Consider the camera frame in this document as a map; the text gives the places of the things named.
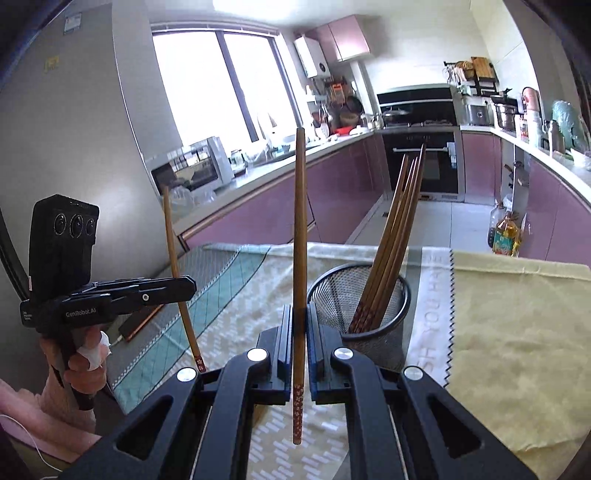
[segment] green bottle label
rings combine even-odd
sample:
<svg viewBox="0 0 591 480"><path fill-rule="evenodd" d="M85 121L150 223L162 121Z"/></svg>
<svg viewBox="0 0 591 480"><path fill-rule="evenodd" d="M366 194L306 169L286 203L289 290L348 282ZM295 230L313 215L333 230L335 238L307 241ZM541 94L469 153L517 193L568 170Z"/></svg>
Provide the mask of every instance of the green bottle label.
<svg viewBox="0 0 591 480"><path fill-rule="evenodd" d="M492 245L492 251L498 255L511 255L515 241L508 236L495 232L495 241Z"/></svg>

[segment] window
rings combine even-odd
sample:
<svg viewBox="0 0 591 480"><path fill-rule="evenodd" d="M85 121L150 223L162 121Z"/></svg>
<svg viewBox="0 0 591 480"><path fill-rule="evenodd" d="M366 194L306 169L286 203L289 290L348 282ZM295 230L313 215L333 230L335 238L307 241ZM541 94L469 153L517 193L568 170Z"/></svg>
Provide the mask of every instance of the window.
<svg viewBox="0 0 591 480"><path fill-rule="evenodd" d="M154 47L183 145L220 137L229 155L301 124L273 38L190 31L155 35Z"/></svg>

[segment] white cable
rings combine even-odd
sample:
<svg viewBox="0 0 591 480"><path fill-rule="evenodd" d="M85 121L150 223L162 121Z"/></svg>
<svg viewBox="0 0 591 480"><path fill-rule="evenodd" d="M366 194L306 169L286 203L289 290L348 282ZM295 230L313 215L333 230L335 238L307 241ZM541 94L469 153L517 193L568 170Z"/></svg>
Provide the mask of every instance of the white cable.
<svg viewBox="0 0 591 480"><path fill-rule="evenodd" d="M39 451L39 448L37 447L37 442L35 441L35 439L33 438L33 435L31 435L29 433L29 431L22 426L22 423L19 422L18 420L13 419L12 417L9 417L8 415L5 414L0 414L0 417L5 417L9 420L12 420L14 423L16 423L17 425L19 425L20 428L22 428L25 432L27 432L27 435L29 435L29 437L31 438L31 441L33 441L33 445L35 446L35 449L37 450L37 453L39 454L39 457L41 458L41 460L43 461L43 463L45 463L48 467L53 468L54 470L58 471L61 473L61 470L59 468L54 467L53 465L50 465L49 463L47 463L45 461L45 459L43 458L43 455L41 455L41 452ZM56 476L44 476L41 480L43 480L44 478L57 478Z"/></svg>

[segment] cutting board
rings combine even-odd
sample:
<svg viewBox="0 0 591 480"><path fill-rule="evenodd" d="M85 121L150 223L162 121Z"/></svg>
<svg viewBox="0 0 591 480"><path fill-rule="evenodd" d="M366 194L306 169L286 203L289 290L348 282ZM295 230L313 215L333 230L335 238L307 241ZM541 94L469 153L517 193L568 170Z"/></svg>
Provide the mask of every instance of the cutting board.
<svg viewBox="0 0 591 480"><path fill-rule="evenodd" d="M491 62L486 57L472 57L474 70L478 78L496 78L495 71L491 67Z"/></svg>

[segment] mesh basket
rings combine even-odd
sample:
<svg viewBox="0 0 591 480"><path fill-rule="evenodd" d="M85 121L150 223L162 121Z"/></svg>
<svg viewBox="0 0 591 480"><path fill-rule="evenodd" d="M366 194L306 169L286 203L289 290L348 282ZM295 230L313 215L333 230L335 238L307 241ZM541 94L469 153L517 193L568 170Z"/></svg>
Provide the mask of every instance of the mesh basket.
<svg viewBox="0 0 591 480"><path fill-rule="evenodd" d="M338 330L344 345L367 355L376 365L400 371L405 358L404 318L410 305L410 289L404 278L398 277L379 328L366 333L347 333L370 270L371 264L367 263L336 267L314 282L307 301L314 302L318 323Z"/></svg>

